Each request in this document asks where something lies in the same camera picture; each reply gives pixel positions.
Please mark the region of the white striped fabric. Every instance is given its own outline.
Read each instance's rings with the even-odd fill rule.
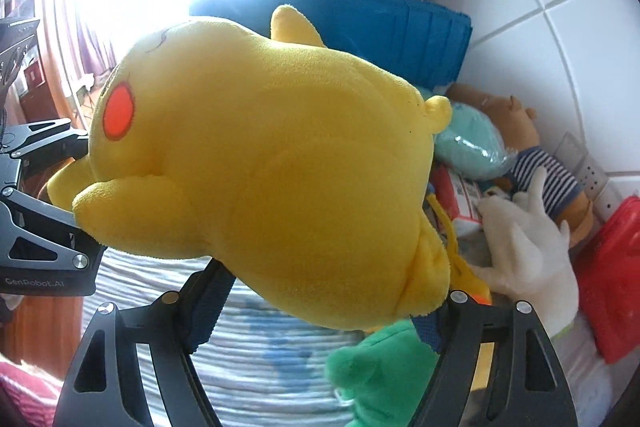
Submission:
[[[549,153],[540,147],[532,147],[520,153],[516,165],[511,169],[514,191],[526,192],[529,190],[533,173],[541,165],[546,168],[542,201],[545,204],[547,216],[555,219],[566,204],[576,197],[580,188],[574,175]]]
[[[149,304],[180,289],[207,261],[161,261],[108,250],[96,293],[84,300],[84,328],[101,303],[121,309]],[[344,427],[353,416],[324,378],[324,361],[332,350],[361,339],[359,333],[290,317],[236,282],[209,343],[192,358],[224,427]],[[148,347],[140,346],[138,354],[156,427],[168,427]]]

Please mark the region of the white plush toy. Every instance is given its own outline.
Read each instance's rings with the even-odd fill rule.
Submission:
[[[569,225],[560,229],[545,214],[542,189],[546,169],[538,167],[528,192],[513,201],[498,196],[478,203],[492,267],[472,266],[492,291],[526,300],[554,337],[571,325],[578,311],[578,283],[569,260]]]

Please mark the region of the cenrobot.ai logo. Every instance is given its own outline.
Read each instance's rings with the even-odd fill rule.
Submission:
[[[10,286],[45,286],[45,287],[55,287],[55,286],[64,286],[64,281],[36,281],[30,279],[9,279],[7,277],[4,279]]]

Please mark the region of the metal bracket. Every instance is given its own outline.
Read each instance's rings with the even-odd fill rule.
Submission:
[[[577,427],[569,386],[535,310],[476,303],[462,291],[438,311],[444,350],[409,427],[460,423],[478,363],[480,344],[494,357],[478,427]]]
[[[53,426],[153,427],[136,351],[136,344],[148,344],[172,425],[222,427],[188,346],[193,328],[209,331],[201,335],[200,343],[209,340],[234,280],[212,260],[179,293],[167,292],[149,306],[121,311],[113,303],[101,305],[66,375]],[[208,296],[204,303],[203,296]],[[203,313],[201,306],[208,312]]]
[[[21,182],[88,152],[70,120],[7,127],[0,144],[0,293],[84,296],[95,292],[105,247],[71,213],[20,192]]]

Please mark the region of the stuffed toy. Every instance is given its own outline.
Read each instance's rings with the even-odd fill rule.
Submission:
[[[354,401],[347,427],[406,427],[437,362],[412,322],[402,320],[332,352],[324,370],[338,392]]]
[[[50,201],[104,245],[213,256],[315,325],[428,314],[449,289],[422,211],[449,101],[326,48],[290,6],[273,13],[271,37],[201,17],[142,38]]]
[[[418,90],[425,100],[433,96],[428,89]],[[517,151],[504,146],[489,117],[466,103],[454,102],[451,108],[451,122],[434,138],[434,158],[469,180],[486,181],[506,174]]]
[[[481,110],[498,128],[505,146],[518,151],[518,158],[506,178],[498,186],[511,192],[524,192],[533,171],[545,166],[549,179],[545,185],[545,211],[560,225],[566,221],[571,230],[571,246],[575,246],[593,228],[593,203],[587,198],[575,177],[553,156],[540,147],[540,135],[533,123],[534,109],[525,108],[520,100],[493,96],[471,86],[452,84],[447,96]]]
[[[492,266],[471,268],[492,291],[530,302],[551,338],[577,314],[578,283],[569,259],[569,226],[563,221],[558,229],[545,212],[545,180],[540,166],[528,192],[513,201],[498,196],[479,201]]]

